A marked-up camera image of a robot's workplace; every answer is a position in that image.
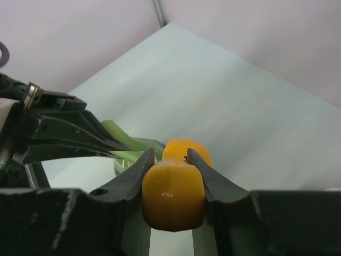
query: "wall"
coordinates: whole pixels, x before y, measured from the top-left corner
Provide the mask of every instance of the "wall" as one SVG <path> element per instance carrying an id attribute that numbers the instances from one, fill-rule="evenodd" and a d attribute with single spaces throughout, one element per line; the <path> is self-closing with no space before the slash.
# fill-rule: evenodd
<path id="1" fill-rule="evenodd" d="M 160 26 L 151 0 L 0 0 L 0 72 L 69 92 Z"/>
<path id="2" fill-rule="evenodd" d="M 341 106 L 340 0 L 160 0 L 174 22 Z"/>

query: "green object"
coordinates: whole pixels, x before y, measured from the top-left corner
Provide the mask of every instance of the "green object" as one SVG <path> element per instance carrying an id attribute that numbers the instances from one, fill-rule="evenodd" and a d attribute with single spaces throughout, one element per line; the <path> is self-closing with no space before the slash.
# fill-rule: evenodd
<path id="1" fill-rule="evenodd" d="M 158 162 L 162 158 L 165 145 L 157 140 L 134 138 L 125 133 L 114 121 L 105 120 L 102 125 L 108 132 L 120 143 L 129 148 L 130 151 L 112 151 L 119 158 L 113 160 L 115 175 L 118 176 L 142 155 L 147 148 L 154 148 L 155 161 Z"/>

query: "orange object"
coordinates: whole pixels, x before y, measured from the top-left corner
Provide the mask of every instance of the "orange object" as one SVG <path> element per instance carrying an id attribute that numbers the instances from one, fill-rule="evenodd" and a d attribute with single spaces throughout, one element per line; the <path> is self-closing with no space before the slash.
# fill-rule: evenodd
<path id="1" fill-rule="evenodd" d="M 185 161 L 158 162 L 143 179 L 142 204 L 151 228 L 177 232 L 200 227 L 205 191 L 199 170 Z"/>
<path id="2" fill-rule="evenodd" d="M 162 159 L 178 159 L 186 160 L 188 148 L 194 149 L 205 160 L 205 162 L 213 167 L 211 155 L 207 149 L 200 143 L 190 139 L 172 139 L 166 145 Z"/>

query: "pink wall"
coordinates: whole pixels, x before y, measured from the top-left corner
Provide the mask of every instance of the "pink wall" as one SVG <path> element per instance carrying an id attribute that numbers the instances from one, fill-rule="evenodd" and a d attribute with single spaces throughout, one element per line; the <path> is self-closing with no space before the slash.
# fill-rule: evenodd
<path id="1" fill-rule="evenodd" d="M 160 0 L 178 24 L 341 106 L 340 0 Z"/>
<path id="2" fill-rule="evenodd" d="M 0 0 L 0 69 L 68 92 L 160 27 L 151 0 Z"/>

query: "tabletop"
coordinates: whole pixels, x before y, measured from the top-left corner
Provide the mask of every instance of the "tabletop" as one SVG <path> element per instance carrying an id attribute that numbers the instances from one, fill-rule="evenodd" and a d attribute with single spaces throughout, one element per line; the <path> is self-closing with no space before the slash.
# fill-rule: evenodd
<path id="1" fill-rule="evenodd" d="M 246 189 L 341 185 L 340 108 L 172 23 L 70 94 L 133 137 L 200 142 Z M 105 158 L 43 165 L 52 187 L 91 191 L 115 176 Z M 193 255 L 191 239 L 153 230 L 150 255 Z"/>

